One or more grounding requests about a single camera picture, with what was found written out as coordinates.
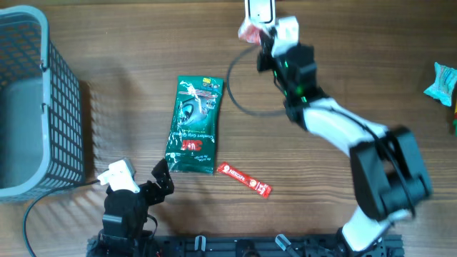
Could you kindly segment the green 3M gloves packet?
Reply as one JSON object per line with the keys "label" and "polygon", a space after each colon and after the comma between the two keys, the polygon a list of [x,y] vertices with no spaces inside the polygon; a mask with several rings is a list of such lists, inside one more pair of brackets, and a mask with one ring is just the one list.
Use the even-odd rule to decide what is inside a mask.
{"label": "green 3M gloves packet", "polygon": [[224,80],[179,76],[165,159],[170,171],[212,174]]}

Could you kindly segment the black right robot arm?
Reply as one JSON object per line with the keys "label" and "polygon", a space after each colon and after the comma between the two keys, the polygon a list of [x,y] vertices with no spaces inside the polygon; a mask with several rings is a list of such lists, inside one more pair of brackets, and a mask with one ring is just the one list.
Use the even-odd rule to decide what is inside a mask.
{"label": "black right robot arm", "polygon": [[282,52],[278,32],[260,33],[258,71],[271,70],[284,95],[286,115],[348,156],[357,208],[339,228],[332,256],[361,256],[382,235],[431,197],[433,187],[417,141],[405,126],[389,128],[357,116],[317,83],[312,46],[294,42]]}

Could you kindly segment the sriracha sauce bottle green cap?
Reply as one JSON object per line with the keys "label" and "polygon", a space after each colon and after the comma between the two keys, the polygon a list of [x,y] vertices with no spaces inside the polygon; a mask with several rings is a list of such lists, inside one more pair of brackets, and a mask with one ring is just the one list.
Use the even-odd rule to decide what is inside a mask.
{"label": "sriracha sauce bottle green cap", "polygon": [[454,108],[454,113],[453,113],[453,128],[454,128],[454,134],[457,136],[457,103]]}

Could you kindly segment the red snack pack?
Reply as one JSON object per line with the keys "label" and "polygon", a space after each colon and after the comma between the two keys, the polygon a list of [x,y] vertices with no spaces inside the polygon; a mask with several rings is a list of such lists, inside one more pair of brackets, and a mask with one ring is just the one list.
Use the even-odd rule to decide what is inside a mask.
{"label": "red snack pack", "polygon": [[245,18],[240,28],[238,29],[238,38],[250,44],[261,44],[261,32],[265,31],[265,26],[252,23],[248,18]]}

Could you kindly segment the light teal tissue pack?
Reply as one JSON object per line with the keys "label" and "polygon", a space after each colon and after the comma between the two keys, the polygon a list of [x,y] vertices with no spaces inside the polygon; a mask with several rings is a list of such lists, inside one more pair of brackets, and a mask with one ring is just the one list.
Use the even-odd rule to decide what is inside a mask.
{"label": "light teal tissue pack", "polygon": [[435,81],[424,91],[424,94],[439,100],[444,106],[451,107],[453,90],[456,86],[456,69],[434,63]]}

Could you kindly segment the red small sachet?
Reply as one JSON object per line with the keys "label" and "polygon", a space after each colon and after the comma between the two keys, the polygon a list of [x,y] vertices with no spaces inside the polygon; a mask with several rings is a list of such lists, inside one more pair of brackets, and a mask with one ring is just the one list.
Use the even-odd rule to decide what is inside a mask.
{"label": "red small sachet", "polygon": [[230,176],[231,178],[236,179],[243,185],[249,187],[251,190],[255,191],[258,195],[268,198],[272,187],[267,183],[263,183],[235,168],[234,166],[229,165],[226,162],[223,162],[218,166],[217,171],[219,173]]}

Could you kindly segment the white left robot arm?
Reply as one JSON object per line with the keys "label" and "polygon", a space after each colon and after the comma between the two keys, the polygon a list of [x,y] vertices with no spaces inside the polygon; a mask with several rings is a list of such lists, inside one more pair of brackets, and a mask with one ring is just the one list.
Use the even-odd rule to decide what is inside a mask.
{"label": "white left robot arm", "polygon": [[108,165],[97,176],[102,185],[108,185],[104,200],[103,228],[88,240],[86,255],[97,256],[163,256],[155,241],[155,231],[147,231],[148,220],[158,223],[149,214],[149,207],[162,203],[174,192],[174,183],[166,160],[160,160],[152,169],[156,179],[138,185],[134,181],[135,168],[128,158]]}

